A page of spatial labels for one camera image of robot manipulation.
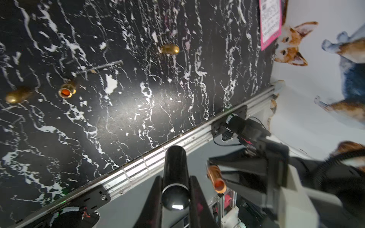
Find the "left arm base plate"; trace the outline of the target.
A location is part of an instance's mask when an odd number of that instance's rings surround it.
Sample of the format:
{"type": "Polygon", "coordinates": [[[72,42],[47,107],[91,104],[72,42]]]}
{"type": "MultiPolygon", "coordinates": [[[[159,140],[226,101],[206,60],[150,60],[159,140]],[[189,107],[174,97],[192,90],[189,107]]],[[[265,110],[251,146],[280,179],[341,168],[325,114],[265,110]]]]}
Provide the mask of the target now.
{"type": "Polygon", "coordinates": [[[111,201],[103,187],[96,187],[85,194],[64,201],[39,218],[22,220],[15,228],[95,228],[100,221],[98,209],[111,201]]]}

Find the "black lipstick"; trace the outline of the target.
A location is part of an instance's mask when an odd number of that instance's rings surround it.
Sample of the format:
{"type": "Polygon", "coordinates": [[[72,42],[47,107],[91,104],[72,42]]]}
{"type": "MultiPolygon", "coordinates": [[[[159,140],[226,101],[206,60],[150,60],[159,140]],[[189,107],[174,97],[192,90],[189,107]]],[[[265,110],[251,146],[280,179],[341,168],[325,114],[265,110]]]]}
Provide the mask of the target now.
{"type": "Polygon", "coordinates": [[[224,194],[227,190],[225,181],[222,178],[221,170],[217,165],[209,165],[207,176],[211,180],[214,190],[218,194],[224,194]]]}

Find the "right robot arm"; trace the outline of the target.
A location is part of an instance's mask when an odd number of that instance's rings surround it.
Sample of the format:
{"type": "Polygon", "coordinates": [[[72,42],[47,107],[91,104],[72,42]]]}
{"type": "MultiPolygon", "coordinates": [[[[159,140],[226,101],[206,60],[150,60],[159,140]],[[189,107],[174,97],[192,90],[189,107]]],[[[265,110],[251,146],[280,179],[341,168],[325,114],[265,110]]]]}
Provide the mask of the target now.
{"type": "Polygon", "coordinates": [[[324,161],[291,157],[269,140],[260,122],[231,115],[212,125],[213,137],[237,137],[240,149],[208,160],[219,194],[231,189],[280,228],[362,228],[365,147],[341,142],[324,161]]]}

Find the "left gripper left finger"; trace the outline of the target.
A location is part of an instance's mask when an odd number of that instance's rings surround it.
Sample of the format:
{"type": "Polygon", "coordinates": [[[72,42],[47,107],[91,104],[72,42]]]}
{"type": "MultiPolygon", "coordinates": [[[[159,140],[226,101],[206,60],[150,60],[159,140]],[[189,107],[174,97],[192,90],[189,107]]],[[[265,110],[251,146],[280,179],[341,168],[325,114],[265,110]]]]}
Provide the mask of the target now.
{"type": "Polygon", "coordinates": [[[160,228],[162,223],[162,178],[157,176],[134,228],[160,228]]]}

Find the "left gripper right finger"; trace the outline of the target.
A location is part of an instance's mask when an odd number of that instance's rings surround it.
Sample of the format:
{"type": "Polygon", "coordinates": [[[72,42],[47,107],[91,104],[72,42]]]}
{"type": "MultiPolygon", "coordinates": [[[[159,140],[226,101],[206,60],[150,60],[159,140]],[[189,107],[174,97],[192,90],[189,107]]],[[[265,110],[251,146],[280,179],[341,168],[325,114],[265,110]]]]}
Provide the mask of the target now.
{"type": "Polygon", "coordinates": [[[190,228],[218,228],[219,226],[195,176],[190,176],[189,185],[191,200],[189,207],[190,228]]]}

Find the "black lipstick cap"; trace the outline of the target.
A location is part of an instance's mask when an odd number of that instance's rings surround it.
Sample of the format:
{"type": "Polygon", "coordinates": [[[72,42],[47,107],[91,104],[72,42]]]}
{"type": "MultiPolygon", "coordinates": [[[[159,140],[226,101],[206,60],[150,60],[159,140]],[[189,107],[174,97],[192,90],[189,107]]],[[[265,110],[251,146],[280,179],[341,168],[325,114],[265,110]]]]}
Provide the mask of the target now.
{"type": "Polygon", "coordinates": [[[190,205],[189,173],[184,148],[174,145],[165,156],[162,204],[169,211],[182,211],[190,205]]]}

